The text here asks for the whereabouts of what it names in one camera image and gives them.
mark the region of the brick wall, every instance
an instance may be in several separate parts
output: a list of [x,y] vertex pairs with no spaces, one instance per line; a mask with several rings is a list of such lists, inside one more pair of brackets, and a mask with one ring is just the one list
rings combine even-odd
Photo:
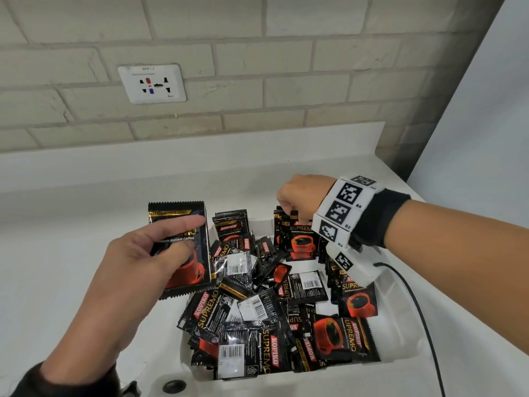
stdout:
[[[0,150],[385,120],[406,173],[501,2],[0,0]],[[130,104],[167,63],[188,101]]]

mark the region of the forearm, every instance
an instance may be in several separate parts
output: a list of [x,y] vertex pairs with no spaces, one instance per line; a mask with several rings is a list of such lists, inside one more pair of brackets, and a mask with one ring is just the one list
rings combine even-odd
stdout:
[[529,353],[528,229],[409,200],[384,241],[444,294]]

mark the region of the qr-like code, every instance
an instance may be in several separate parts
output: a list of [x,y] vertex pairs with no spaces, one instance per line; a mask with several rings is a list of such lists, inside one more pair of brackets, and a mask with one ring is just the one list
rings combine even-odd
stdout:
[[319,233],[334,242],[336,240],[336,235],[338,234],[338,229],[327,223],[327,221],[322,220]]
[[354,201],[358,198],[358,195],[362,192],[363,188],[360,188],[356,185],[352,185],[349,183],[345,183],[336,196],[339,200],[344,201],[345,203],[349,203],[352,205]]
[[339,253],[338,256],[334,259],[336,263],[338,263],[345,271],[348,271],[352,266],[353,262],[351,262],[343,253]]
[[343,224],[343,222],[347,218],[347,214],[349,214],[350,211],[351,207],[335,200],[327,211],[327,213],[325,213],[325,217],[330,220],[333,220],[335,223]]
[[352,178],[351,181],[354,182],[354,183],[360,184],[360,185],[364,185],[366,187],[368,187],[370,185],[373,185],[376,182],[376,181],[373,181],[370,178],[366,178],[366,177],[362,177],[362,176],[356,176],[356,177]]

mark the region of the black cable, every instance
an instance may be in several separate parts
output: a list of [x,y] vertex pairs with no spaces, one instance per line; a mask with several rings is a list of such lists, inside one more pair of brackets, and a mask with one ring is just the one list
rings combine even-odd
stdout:
[[397,269],[395,269],[393,266],[388,265],[387,263],[379,262],[374,263],[373,266],[380,267],[380,266],[386,266],[387,268],[393,270],[393,272],[399,276],[399,278],[402,280],[406,288],[408,289],[408,293],[412,296],[413,302],[415,303],[415,307],[417,308],[420,316],[420,321],[423,323],[424,332],[427,334],[428,342],[430,343],[430,349],[432,350],[432,358],[433,363],[435,365],[435,371],[437,372],[437,380],[439,381],[439,387],[441,389],[441,395],[443,397],[446,397],[446,394],[444,393],[444,386],[443,386],[443,380],[441,379],[441,370],[439,369],[439,362],[437,361],[437,355],[435,354],[435,348],[433,348],[433,342],[432,337],[430,336],[430,332],[428,331],[428,326],[426,323],[426,320],[424,320],[423,311],[420,310],[419,302],[417,302],[417,298],[415,298],[415,294],[413,293],[411,287],[407,283],[406,280],[404,280],[404,277],[402,277],[402,274],[400,274]]

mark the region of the red logo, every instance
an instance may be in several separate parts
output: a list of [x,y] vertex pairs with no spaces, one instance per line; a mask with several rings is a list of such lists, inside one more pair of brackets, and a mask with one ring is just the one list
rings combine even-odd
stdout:
[[272,365],[279,368],[279,343],[276,336],[270,336],[270,343],[272,345]]
[[314,350],[312,349],[311,342],[308,340],[308,338],[304,338],[303,342],[305,343],[305,348],[307,349],[308,357],[311,359],[311,361],[312,362],[318,361],[316,359],[316,354],[314,354]]
[[224,230],[229,230],[229,229],[235,229],[237,228],[237,224],[234,224],[232,226],[226,226],[226,227],[221,227],[219,231],[224,231]]
[[197,308],[195,309],[195,313],[193,314],[195,318],[198,319],[202,311],[204,310],[204,307],[206,307],[206,302],[209,298],[209,294],[207,292],[204,292],[202,294],[202,298],[200,298],[200,302],[198,303]]
[[356,341],[356,343],[357,343],[357,345],[359,347],[362,347],[362,340],[360,340],[360,332],[358,331],[358,326],[352,320],[350,322],[351,322],[351,325],[353,326],[353,330],[354,330],[354,341]]

